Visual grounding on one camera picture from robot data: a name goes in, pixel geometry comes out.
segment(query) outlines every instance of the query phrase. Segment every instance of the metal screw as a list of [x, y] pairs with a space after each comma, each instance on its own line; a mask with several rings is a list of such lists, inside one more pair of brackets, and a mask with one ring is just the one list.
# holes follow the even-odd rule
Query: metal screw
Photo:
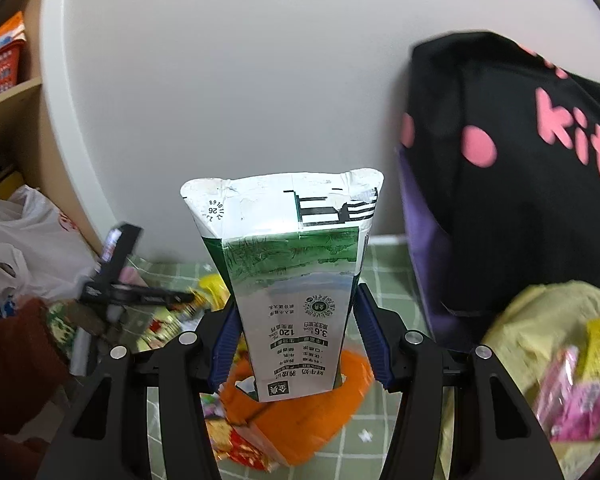
[[480, 345], [475, 349], [475, 354], [480, 359], [488, 359], [489, 357], [491, 357], [493, 355], [493, 352], [491, 351], [491, 349], [488, 346]]
[[178, 341], [183, 345], [193, 345], [198, 340], [198, 336], [195, 332], [183, 332], [180, 334]]
[[109, 355], [114, 359], [122, 359], [126, 355], [126, 348], [123, 346], [115, 346], [111, 349]]
[[420, 332], [412, 330], [404, 335], [404, 340], [412, 345], [419, 345], [424, 341], [424, 338]]

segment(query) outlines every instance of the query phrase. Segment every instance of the wooden shelf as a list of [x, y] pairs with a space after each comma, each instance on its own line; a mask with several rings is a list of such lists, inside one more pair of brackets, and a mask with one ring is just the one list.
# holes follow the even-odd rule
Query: wooden shelf
[[30, 99], [41, 86], [42, 78], [35, 77], [0, 94], [0, 146], [10, 141], [5, 134], [20, 120]]

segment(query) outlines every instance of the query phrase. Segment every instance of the black bag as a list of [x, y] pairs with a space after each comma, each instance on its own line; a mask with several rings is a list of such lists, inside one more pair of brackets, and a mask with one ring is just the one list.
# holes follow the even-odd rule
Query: black bag
[[600, 288], [600, 84], [490, 32], [413, 49], [409, 164], [452, 239], [443, 303], [493, 317], [526, 286]]

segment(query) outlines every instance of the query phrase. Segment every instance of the white plastic bag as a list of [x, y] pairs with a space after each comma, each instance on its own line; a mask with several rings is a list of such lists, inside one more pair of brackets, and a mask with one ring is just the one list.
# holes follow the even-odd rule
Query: white plastic bag
[[71, 222], [29, 186], [0, 200], [0, 313], [13, 313], [17, 297], [76, 298], [96, 260]]

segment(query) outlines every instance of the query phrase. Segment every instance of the purple fabric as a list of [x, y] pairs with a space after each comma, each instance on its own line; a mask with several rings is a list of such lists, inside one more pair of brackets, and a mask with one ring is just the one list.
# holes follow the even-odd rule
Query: purple fabric
[[466, 320], [453, 316], [440, 301], [451, 239], [429, 211], [403, 150], [397, 153], [404, 227], [427, 325], [437, 343], [467, 351], [474, 343]]

